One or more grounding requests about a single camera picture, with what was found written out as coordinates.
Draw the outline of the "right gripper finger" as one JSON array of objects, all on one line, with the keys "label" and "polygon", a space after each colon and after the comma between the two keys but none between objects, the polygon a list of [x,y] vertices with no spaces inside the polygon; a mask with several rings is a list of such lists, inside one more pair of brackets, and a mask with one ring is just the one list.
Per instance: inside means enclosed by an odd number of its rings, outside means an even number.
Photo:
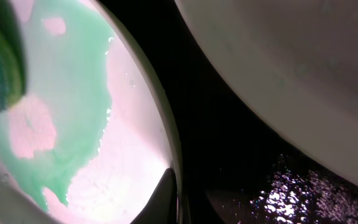
[{"label": "right gripper finger", "polygon": [[177,224],[177,180],[172,168],[165,170],[150,200],[131,224]]}]

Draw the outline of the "round black tray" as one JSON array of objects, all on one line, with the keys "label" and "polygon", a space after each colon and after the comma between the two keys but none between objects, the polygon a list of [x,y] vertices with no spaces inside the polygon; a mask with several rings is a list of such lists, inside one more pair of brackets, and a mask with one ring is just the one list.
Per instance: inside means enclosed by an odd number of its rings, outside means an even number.
[{"label": "round black tray", "polygon": [[205,56],[176,1],[99,1],[158,76],[181,157],[178,223],[358,223],[358,186],[281,137]]}]

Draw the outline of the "mint green plate with stain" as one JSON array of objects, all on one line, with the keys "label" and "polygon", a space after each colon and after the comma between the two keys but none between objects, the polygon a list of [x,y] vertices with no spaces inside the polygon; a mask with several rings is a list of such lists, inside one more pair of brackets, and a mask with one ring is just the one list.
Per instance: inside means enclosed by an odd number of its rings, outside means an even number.
[{"label": "mint green plate with stain", "polygon": [[131,223],[180,141],[165,91],[99,1],[10,1],[25,96],[0,113],[0,223]]}]

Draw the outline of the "green yellow sponge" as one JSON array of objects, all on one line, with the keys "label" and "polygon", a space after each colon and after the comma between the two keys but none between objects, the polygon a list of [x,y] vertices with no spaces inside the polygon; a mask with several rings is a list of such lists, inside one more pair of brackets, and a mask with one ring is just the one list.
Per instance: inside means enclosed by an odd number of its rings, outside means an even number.
[{"label": "green yellow sponge", "polygon": [[20,24],[11,2],[0,0],[0,112],[19,102],[26,87]]}]

